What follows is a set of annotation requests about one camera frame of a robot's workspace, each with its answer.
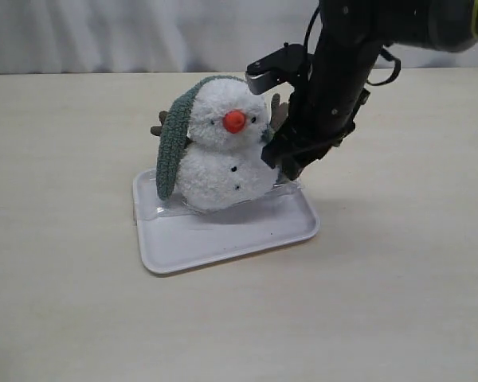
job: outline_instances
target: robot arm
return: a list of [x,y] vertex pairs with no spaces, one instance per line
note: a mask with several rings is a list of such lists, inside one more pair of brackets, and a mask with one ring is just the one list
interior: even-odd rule
[[[311,26],[323,28],[313,54]],[[289,179],[323,158],[355,129],[354,118],[379,55],[399,60],[386,47],[408,45],[463,52],[478,42],[478,0],[319,0],[303,45],[289,45],[249,65],[250,90],[262,94],[284,82],[294,87],[288,117],[264,148],[262,159]]]

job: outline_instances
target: black cable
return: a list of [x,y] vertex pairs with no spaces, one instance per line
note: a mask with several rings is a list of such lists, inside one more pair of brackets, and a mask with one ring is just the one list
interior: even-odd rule
[[311,16],[310,23],[308,24],[308,28],[306,29],[306,34],[304,35],[303,46],[304,46],[304,50],[306,51],[306,53],[308,53],[308,41],[310,40],[311,30],[313,29],[313,25],[315,24],[315,20],[316,20],[317,16],[319,16],[319,11],[320,11],[320,7],[317,6],[317,8],[315,9],[315,12]]

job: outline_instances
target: green knit hat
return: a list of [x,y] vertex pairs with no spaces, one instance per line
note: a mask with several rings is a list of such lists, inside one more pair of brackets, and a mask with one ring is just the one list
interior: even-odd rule
[[161,130],[158,162],[156,168],[156,187],[162,201],[174,192],[178,165],[184,155],[188,127],[194,100],[205,84],[213,80],[231,79],[245,82],[235,76],[209,76],[198,82],[190,90],[179,96],[170,107]]

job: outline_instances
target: white plastic tray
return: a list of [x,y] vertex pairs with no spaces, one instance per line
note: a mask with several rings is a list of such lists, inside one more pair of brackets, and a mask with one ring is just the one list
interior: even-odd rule
[[135,220],[144,266],[170,274],[312,238],[320,219],[302,189],[233,206],[209,215],[156,215],[163,203],[155,170],[133,182]]

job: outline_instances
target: snowman plush toy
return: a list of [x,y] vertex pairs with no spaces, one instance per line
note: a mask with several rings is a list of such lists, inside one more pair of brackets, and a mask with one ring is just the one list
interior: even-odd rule
[[263,197],[280,180],[280,170],[261,160],[262,148],[287,104],[273,97],[272,117],[261,95],[242,79],[209,76],[162,111],[156,187],[162,201],[175,191],[202,212],[226,209]]

